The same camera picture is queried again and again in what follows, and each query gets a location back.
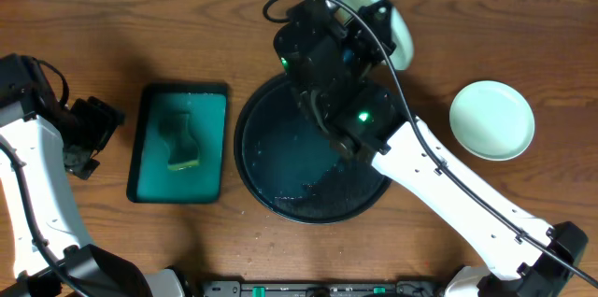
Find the green yellow sponge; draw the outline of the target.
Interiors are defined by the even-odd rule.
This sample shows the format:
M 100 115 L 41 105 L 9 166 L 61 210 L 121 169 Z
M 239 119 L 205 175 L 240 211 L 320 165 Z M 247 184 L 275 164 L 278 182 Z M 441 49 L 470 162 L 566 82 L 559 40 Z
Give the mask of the green yellow sponge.
M 167 168 L 171 171 L 199 165 L 199 148 L 190 132 L 189 113 L 173 113 L 162 119 L 158 133 L 168 149 Z

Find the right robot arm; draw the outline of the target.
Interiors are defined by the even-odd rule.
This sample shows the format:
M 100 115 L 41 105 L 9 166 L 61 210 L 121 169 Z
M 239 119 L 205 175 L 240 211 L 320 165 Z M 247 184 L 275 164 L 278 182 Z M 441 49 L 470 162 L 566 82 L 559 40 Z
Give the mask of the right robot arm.
M 320 132 L 415 194 L 481 257 L 481 266 L 453 277 L 445 295 L 555 296 L 578 274 L 587 235 L 507 200 L 437 140 L 402 92 L 369 77 L 379 64 L 403 70 L 412 56 L 389 0 L 304 0 L 288 10 L 274 46 L 298 106 Z

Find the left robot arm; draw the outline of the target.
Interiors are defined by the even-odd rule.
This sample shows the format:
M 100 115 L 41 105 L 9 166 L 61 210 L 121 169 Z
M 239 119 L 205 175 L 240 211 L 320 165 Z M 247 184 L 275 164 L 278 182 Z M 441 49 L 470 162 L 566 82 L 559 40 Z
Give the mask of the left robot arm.
M 4 296 L 190 296 L 173 267 L 144 274 L 96 246 L 78 212 L 68 175 L 86 180 L 94 158 L 124 121 L 95 97 L 55 95 L 45 61 L 9 54 L 1 60 L 1 184 L 14 236 L 15 283 Z

